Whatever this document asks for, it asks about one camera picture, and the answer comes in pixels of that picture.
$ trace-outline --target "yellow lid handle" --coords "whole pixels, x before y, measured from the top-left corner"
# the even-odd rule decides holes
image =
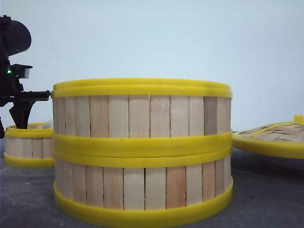
[[[294,122],[303,123],[303,115],[294,115]]]

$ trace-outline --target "bamboo steamer lid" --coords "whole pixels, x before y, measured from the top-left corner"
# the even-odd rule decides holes
[[[233,134],[233,146],[240,150],[264,155],[271,164],[304,170],[304,121],[273,123]]]

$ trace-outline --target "stacked bamboo steamer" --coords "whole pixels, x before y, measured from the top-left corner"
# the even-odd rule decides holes
[[[304,121],[273,123],[233,134],[233,146],[256,153],[264,161],[281,167],[304,170]]]
[[[224,209],[232,196],[232,93],[179,79],[54,85],[56,204],[107,227],[169,227]]]
[[[53,129],[43,129],[45,123],[31,123],[27,129],[6,128],[5,162],[27,168],[54,166]]]

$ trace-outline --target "woven bamboo lid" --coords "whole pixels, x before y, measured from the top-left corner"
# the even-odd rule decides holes
[[[304,159],[304,121],[295,115],[293,122],[273,123],[233,134],[233,146],[252,153]]]

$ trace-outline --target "yellow band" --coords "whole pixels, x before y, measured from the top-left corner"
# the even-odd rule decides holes
[[[232,145],[244,151],[267,156],[304,159],[304,143],[302,142],[266,141],[243,137],[237,132],[233,134]]]
[[[42,125],[45,123],[31,123],[29,125]],[[6,128],[5,135],[16,138],[51,138],[53,129],[18,129],[16,126]]]
[[[86,156],[160,158],[220,151],[231,146],[232,132],[172,138],[89,138],[54,134],[55,150]]]
[[[25,168],[48,168],[54,167],[54,158],[44,158],[44,159],[32,159],[32,158],[15,158],[10,157],[4,153],[5,162],[12,166],[25,167]]]
[[[193,165],[205,162],[216,161],[228,156],[231,153],[231,147],[221,151],[210,153],[162,158],[111,158],[86,156],[74,153],[55,150],[55,157],[82,165],[113,167],[113,168],[156,168],[156,167],[175,167],[183,165]]]
[[[163,78],[89,79],[54,85],[52,98],[89,95],[185,95],[232,98],[222,83]]]
[[[223,210],[232,198],[233,180],[220,196],[203,203],[163,210],[117,210],[92,207],[64,197],[54,182],[55,202],[67,215],[96,226],[112,228],[166,228],[206,219]]]

